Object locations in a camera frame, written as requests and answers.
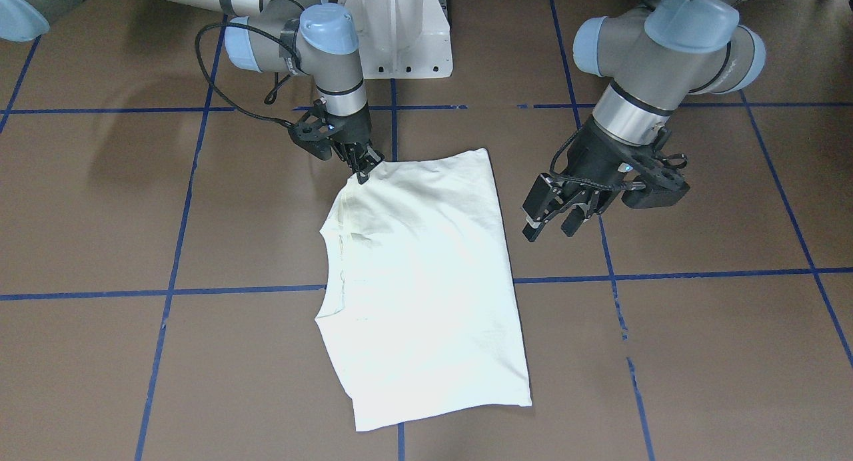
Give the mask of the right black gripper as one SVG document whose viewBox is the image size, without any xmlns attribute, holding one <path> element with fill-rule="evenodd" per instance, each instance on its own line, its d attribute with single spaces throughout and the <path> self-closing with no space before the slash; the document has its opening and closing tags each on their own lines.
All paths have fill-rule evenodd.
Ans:
<svg viewBox="0 0 853 461">
<path fill-rule="evenodd" d="M 330 139 L 339 158 L 350 170 L 356 172 L 360 185 L 369 181 L 369 173 L 385 160 L 380 151 L 375 151 L 371 143 L 371 112 L 362 108 L 348 116 L 330 115 L 330 125 L 338 129 Z"/>
</svg>

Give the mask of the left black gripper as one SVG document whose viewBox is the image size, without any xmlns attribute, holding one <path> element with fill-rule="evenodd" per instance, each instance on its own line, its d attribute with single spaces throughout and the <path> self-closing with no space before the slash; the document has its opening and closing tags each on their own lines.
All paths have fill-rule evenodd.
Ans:
<svg viewBox="0 0 853 461">
<path fill-rule="evenodd" d="M 636 178 L 627 147 L 611 137 L 594 121 L 586 121 L 552 158 L 550 175 L 540 173 L 527 194 L 522 209 L 522 235 L 535 242 L 552 219 L 567 213 L 560 226 L 574 236 L 593 215 L 601 215 L 616 197 L 641 184 Z"/>
</svg>

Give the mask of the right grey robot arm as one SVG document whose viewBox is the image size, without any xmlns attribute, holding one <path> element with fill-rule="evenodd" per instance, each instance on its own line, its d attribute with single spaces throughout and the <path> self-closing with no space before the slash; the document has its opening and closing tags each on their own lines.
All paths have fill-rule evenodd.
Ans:
<svg viewBox="0 0 853 461">
<path fill-rule="evenodd" d="M 31 41 L 87 0 L 2 0 L 2 38 Z M 371 113 L 353 15 L 330 0 L 165 0 L 220 12 L 228 21 L 203 27 L 222 28 L 231 63 L 240 69 L 311 77 L 318 99 L 298 121 L 252 114 L 252 118 L 286 127 L 290 138 L 314 157 L 336 155 L 356 176 L 369 180 L 384 160 L 371 143 Z"/>
</svg>

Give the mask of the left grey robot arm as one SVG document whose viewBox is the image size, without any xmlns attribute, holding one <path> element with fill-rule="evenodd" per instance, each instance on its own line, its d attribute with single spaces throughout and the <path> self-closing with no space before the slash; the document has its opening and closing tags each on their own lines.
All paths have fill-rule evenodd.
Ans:
<svg viewBox="0 0 853 461">
<path fill-rule="evenodd" d="M 748 87 L 766 64 L 761 37 L 740 23 L 748 0 L 642 0 L 621 17 L 588 19 L 572 45 L 576 66 L 607 78 L 593 112 L 537 176 L 522 209 L 533 242 L 564 213 L 567 236 L 614 200 L 668 208 L 689 191 L 685 155 L 665 155 L 667 122 L 688 95 Z"/>
</svg>

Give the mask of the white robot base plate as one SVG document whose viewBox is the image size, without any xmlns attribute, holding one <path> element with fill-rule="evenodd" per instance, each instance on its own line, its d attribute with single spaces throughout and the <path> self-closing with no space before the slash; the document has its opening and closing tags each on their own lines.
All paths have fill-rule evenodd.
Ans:
<svg viewBox="0 0 853 461">
<path fill-rule="evenodd" d="M 444 79 L 454 69 L 450 0 L 337 0 L 353 15 L 363 76 Z"/>
</svg>

